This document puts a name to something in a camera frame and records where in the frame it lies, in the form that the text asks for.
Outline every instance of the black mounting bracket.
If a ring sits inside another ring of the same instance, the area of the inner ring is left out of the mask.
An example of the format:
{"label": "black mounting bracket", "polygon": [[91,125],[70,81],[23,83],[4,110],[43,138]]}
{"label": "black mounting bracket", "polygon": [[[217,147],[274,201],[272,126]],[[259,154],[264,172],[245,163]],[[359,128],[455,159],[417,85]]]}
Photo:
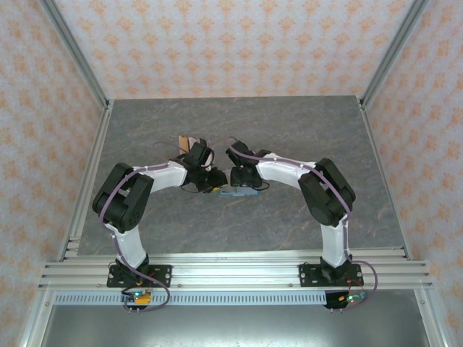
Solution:
{"label": "black mounting bracket", "polygon": [[[254,153],[241,141],[236,141],[231,146],[240,153],[259,158],[271,153],[269,150],[259,150],[257,153]],[[262,186],[263,180],[256,168],[256,165],[259,164],[259,160],[243,158],[229,148],[225,151],[225,154],[234,164],[230,173],[230,186],[252,188],[259,188]]]}
{"label": "black mounting bracket", "polygon": [[[172,265],[146,265],[143,268],[142,273],[158,280],[166,287],[170,288],[171,286],[171,279],[172,279]],[[149,280],[143,279],[141,281],[140,276],[136,276],[129,269],[127,269],[124,265],[120,265],[119,262],[116,264],[111,265],[109,267],[109,274],[108,274],[108,281],[106,282],[106,286],[108,288],[129,288],[136,286],[137,288],[158,288],[160,287],[158,284],[153,283]]]}
{"label": "black mounting bracket", "polygon": [[349,262],[345,266],[345,272],[338,278],[329,279],[324,272],[326,266],[322,264],[304,263],[299,265],[299,280],[301,287],[348,287],[348,278],[354,280],[351,287],[360,287],[358,283],[364,284],[363,274],[360,265]]}
{"label": "black mounting bracket", "polygon": [[[111,193],[119,182],[131,172],[133,172],[133,167],[128,166],[126,163],[118,163],[113,167],[93,200],[93,212],[100,216],[103,206],[108,201]],[[117,192],[114,196],[104,215],[104,223],[111,223],[121,234],[133,229],[142,219],[153,183],[154,180],[151,177],[141,173],[135,174],[120,189],[125,191],[126,194]]]}
{"label": "black mounting bracket", "polygon": [[[354,190],[333,161],[323,158],[315,164],[315,170],[323,174],[334,186],[346,202],[347,207],[352,211],[352,203],[355,201]],[[309,172],[304,173],[298,182],[310,214],[314,219],[324,226],[337,226],[346,214],[346,210],[334,193],[328,187],[323,187],[321,178],[313,172]]]}

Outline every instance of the gray tabletop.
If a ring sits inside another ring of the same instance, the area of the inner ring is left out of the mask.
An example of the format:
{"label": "gray tabletop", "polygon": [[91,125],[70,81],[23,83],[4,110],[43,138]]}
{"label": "gray tabletop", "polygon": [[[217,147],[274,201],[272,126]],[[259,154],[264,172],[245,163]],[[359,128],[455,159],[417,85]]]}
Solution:
{"label": "gray tabletop", "polygon": [[[302,161],[330,158],[357,195],[349,223],[350,247],[403,244],[354,96],[118,100],[92,199],[118,162],[146,166],[160,163],[155,153],[177,156],[174,148],[152,144],[156,140],[178,143],[181,134],[207,139],[221,169],[232,167],[225,155],[229,135],[254,151],[267,149]],[[149,253],[322,247],[320,226],[301,193],[278,182],[271,182],[258,197],[164,189],[151,195],[140,233]],[[109,235],[89,208],[79,255],[113,253]]]}

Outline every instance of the metal rail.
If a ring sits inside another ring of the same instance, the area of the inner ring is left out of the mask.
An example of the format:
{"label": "metal rail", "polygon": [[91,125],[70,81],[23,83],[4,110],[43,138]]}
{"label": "metal rail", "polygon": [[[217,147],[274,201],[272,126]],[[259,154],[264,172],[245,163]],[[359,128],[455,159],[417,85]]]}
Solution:
{"label": "metal rail", "polygon": [[88,87],[92,91],[93,96],[98,101],[98,103],[104,107],[107,104],[107,99],[104,94],[103,88],[100,86],[100,83],[96,79],[95,74],[92,71],[87,59],[84,57],[82,51],[80,50],[77,41],[75,40],[71,30],[66,24],[66,21],[63,18],[63,15],[59,11],[58,6],[54,0],[40,0],[42,7],[45,10],[46,14],[49,16],[50,21],[54,24],[58,34],[66,46],[69,54],[74,59],[77,67],[79,68],[84,80],[87,82]]}
{"label": "metal rail", "polygon": [[421,18],[421,14],[426,8],[429,0],[415,0],[415,2],[410,7],[405,19],[399,28],[399,31],[395,35],[394,39],[391,42],[386,54],[383,57],[383,60],[379,64],[379,67],[376,69],[375,74],[373,75],[370,84],[365,91],[365,94],[362,96],[362,105],[367,109],[370,105],[373,104],[373,99],[378,92],[379,87],[383,84],[389,70],[394,65],[399,53],[407,42],[408,37],[413,31],[415,24]]}
{"label": "metal rail", "polygon": [[[379,289],[431,287],[426,262],[407,260],[403,249],[352,250],[355,259],[372,264]],[[174,266],[171,287],[176,291],[301,291],[298,265],[318,264],[321,251],[155,254],[151,264]],[[94,291],[106,287],[112,256],[68,257],[46,264],[39,290]],[[366,288],[373,286],[370,268],[363,266]],[[315,287],[330,290],[332,287]]]}
{"label": "metal rail", "polygon": [[74,250],[77,255],[78,243],[82,234],[85,216],[87,215],[88,205],[92,193],[93,182],[95,181],[96,171],[98,169],[98,162],[100,160],[101,151],[103,150],[104,139],[106,130],[108,129],[109,119],[113,109],[114,101],[110,100],[107,107],[103,109],[101,114],[100,124],[96,131],[95,139],[93,140],[92,150],[88,156],[85,175],[82,178],[80,185],[80,192],[75,203],[74,212],[67,228],[67,235],[63,238],[61,247],[58,253],[57,260],[62,261],[65,253],[70,250],[70,246],[74,245]]}

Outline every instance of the orange floral pattern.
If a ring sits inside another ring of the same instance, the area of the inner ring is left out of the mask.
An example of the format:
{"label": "orange floral pattern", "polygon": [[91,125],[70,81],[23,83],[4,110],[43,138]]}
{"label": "orange floral pattern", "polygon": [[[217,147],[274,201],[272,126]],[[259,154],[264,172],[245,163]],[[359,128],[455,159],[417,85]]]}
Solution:
{"label": "orange floral pattern", "polygon": [[0,20],[0,344],[17,346],[101,109],[39,1],[2,1]]}
{"label": "orange floral pattern", "polygon": [[412,2],[57,1],[109,98],[361,96]]}
{"label": "orange floral pattern", "polygon": [[463,341],[462,52],[463,4],[432,1],[368,110],[413,255],[430,260],[455,341]]}

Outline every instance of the purple cable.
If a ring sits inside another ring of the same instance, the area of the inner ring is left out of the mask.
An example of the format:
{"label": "purple cable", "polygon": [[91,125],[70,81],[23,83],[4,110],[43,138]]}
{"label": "purple cable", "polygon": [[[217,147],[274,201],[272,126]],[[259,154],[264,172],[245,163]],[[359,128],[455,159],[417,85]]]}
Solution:
{"label": "purple cable", "polygon": [[[119,189],[121,189],[121,187],[125,184],[125,182],[127,182],[129,179],[131,179],[134,175],[136,174],[139,174],[140,172],[143,172],[143,171],[157,171],[157,170],[161,170],[163,168],[167,168],[169,166],[168,163],[165,163],[165,164],[161,164],[161,165],[157,165],[157,166],[146,166],[144,168],[138,168],[137,170],[134,170],[132,171],[131,173],[129,173],[127,176],[125,176],[116,186],[116,188],[114,188],[114,190],[112,191],[112,193],[109,195],[109,198],[107,199],[106,203],[104,204],[103,206],[103,209],[101,210],[101,213],[100,213],[100,222],[102,224],[102,226],[109,231],[109,233],[111,234],[111,237],[113,239],[113,242],[114,242],[114,247],[116,248],[116,253],[117,255],[119,255],[120,259],[121,259],[121,262],[127,266],[127,268],[132,271],[133,273],[139,275],[140,277],[146,279],[146,280],[149,280],[157,285],[159,285],[160,287],[162,287],[165,291],[166,291],[166,294],[167,294],[167,298],[165,300],[165,302],[163,302],[162,304],[159,304],[157,306],[154,306],[154,307],[149,307],[149,308],[146,308],[146,309],[143,309],[139,312],[149,312],[149,311],[154,311],[156,309],[160,309],[164,306],[167,305],[167,303],[170,301],[171,299],[171,293],[169,291],[169,289],[167,288],[167,286],[160,282],[159,280],[156,280],[155,278],[152,278],[152,277],[149,277],[147,275],[145,275],[144,273],[141,273],[140,271],[138,271],[137,269],[135,269],[133,266],[131,266],[128,261],[125,259],[124,255],[122,255],[122,252],[121,252],[121,249],[119,248],[119,244],[117,243],[117,238],[116,238],[116,233],[111,230],[110,228],[108,228],[105,223],[104,223],[104,215],[106,214],[106,211],[108,210],[108,207],[109,207],[109,204],[111,204],[111,201],[113,200],[113,198],[116,196],[117,192],[119,191]],[[124,304],[124,308],[125,309],[128,309],[128,306],[127,306],[127,303]]]}
{"label": "purple cable", "polygon": [[[252,159],[252,160],[257,160],[257,161],[263,161],[263,162],[274,161],[274,162],[280,162],[280,163],[288,163],[288,164],[291,164],[291,165],[294,165],[294,166],[297,166],[297,167],[301,167],[300,163],[298,163],[296,161],[293,161],[291,159],[286,159],[286,158],[260,158],[260,157],[255,157],[255,156],[252,156],[252,155],[246,155],[244,153],[240,153],[240,152],[238,152],[237,150],[235,150],[232,147],[232,145],[229,142],[230,140],[234,140],[236,142],[237,138],[233,137],[233,136],[230,136],[227,139],[227,145],[228,145],[229,149],[233,153],[235,153],[236,155],[239,155],[240,157],[247,158],[247,159]],[[333,184],[331,184],[331,182],[321,172],[319,172],[318,170],[315,170],[314,168],[312,168],[312,167],[310,167],[308,165],[305,165],[305,164],[302,164],[302,167],[306,168],[307,170],[309,170],[309,171],[313,172],[315,175],[317,175],[323,181],[323,183],[326,184],[326,186],[333,192],[334,196],[338,199],[338,201],[341,203],[342,207],[346,211],[347,217],[342,221],[343,248],[344,248],[345,257],[350,262],[352,262],[353,264],[367,265],[373,272],[373,277],[375,278],[375,282],[374,282],[374,286],[373,286],[373,290],[372,290],[371,294],[369,296],[367,296],[367,298],[365,298],[365,300],[361,301],[359,304],[357,304],[357,305],[355,305],[353,307],[347,307],[345,309],[339,309],[339,310],[337,309],[336,311],[342,312],[343,310],[344,311],[349,311],[350,309],[358,308],[359,306],[362,306],[367,301],[369,301],[373,297],[374,293],[376,292],[376,289],[378,288],[378,274],[376,273],[375,268],[369,262],[366,262],[364,260],[355,260],[353,262],[351,260],[350,256],[349,256],[349,253],[347,252],[347,232],[348,232],[347,231],[347,222],[352,217],[352,211],[349,209],[349,206],[347,206],[347,203],[344,201],[344,199],[339,194],[339,192],[336,190],[336,188],[333,186]]]}

